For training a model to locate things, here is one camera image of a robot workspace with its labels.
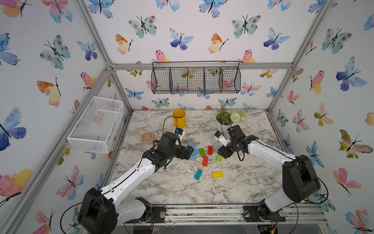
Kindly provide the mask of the red block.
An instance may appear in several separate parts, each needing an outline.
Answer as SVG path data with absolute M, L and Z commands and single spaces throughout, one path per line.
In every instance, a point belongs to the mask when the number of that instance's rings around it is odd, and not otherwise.
M 209 147 L 208 147 L 207 154 L 208 154 L 209 156 L 212 156 L 212 155 L 213 155 L 213 147 L 212 147 L 212 146 L 209 146 Z
M 203 157 L 203 166 L 204 167 L 208 166 L 208 157 Z

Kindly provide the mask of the yellow block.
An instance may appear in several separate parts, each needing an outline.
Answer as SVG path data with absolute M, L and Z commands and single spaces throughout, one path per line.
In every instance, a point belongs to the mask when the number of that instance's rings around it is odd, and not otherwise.
M 213 176 L 213 178 L 222 178 L 222 177 L 224 177 L 224 173 L 223 172 L 213 172 L 212 176 Z

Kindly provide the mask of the teal block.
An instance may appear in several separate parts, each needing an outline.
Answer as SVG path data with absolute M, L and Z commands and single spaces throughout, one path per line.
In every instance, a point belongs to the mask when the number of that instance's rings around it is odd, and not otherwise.
M 198 169 L 197 172 L 196 172 L 196 174 L 195 174 L 195 176 L 194 176 L 194 179 L 197 180 L 197 181 L 199 181 L 200 178 L 201 178 L 201 176 L 202 176 L 202 173 L 203 173 L 203 171 L 200 170 L 200 169 Z

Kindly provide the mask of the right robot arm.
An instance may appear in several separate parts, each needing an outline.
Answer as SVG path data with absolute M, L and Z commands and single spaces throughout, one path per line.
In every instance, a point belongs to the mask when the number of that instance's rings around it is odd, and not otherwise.
M 263 199 L 257 210 L 244 212 L 247 222 L 277 220 L 279 211 L 288 205 L 299 203 L 321 188 L 311 160 L 305 155 L 295 156 L 273 148 L 254 135 L 246 136 L 239 125 L 227 129 L 229 137 L 217 131 L 214 135 L 222 146 L 218 155 L 224 159 L 234 153 L 249 154 L 266 161 L 282 173 L 282 187 Z

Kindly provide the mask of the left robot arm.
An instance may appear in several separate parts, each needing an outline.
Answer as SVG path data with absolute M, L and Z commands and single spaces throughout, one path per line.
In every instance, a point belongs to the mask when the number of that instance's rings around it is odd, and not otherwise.
M 125 174 L 101 189 L 90 189 L 83 199 L 78 223 L 90 234 L 110 234 L 119 223 L 151 221 L 152 205 L 146 199 L 138 197 L 132 202 L 123 201 L 142 181 L 160 168 L 166 168 L 174 158 L 190 159 L 194 149 L 182 146 L 184 135 L 181 128 L 164 133 Z

